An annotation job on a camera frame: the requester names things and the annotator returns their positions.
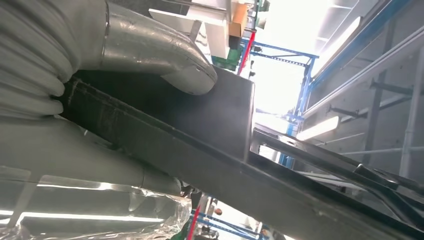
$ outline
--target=metal duct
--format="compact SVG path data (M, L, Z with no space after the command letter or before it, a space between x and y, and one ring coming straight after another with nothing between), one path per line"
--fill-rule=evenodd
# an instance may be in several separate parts
M173 178L95 146L75 124L53 117L63 108L51 96L62 95L78 69L150 72L204 94L217 75L194 43L102 0L2 0L0 16L0 165L179 193Z

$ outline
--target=silver duct elbow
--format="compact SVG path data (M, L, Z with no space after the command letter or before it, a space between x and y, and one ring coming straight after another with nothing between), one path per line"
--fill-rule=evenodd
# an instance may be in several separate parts
M188 37L112 3L108 12L99 69L157 74L193 95L215 85L214 68Z

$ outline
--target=clear plastic sheet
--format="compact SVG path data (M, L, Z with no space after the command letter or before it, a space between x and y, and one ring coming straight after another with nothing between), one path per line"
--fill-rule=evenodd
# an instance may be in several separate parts
M31 181L0 166L0 240L165 240L182 230L191 208L190 199L139 187L48 175Z

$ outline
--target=plastic wrap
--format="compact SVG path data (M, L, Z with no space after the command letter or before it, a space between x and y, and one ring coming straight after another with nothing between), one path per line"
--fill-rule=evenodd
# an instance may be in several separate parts
M191 201L179 196L48 175L32 178L24 170L0 167L0 240L164 240L190 217Z

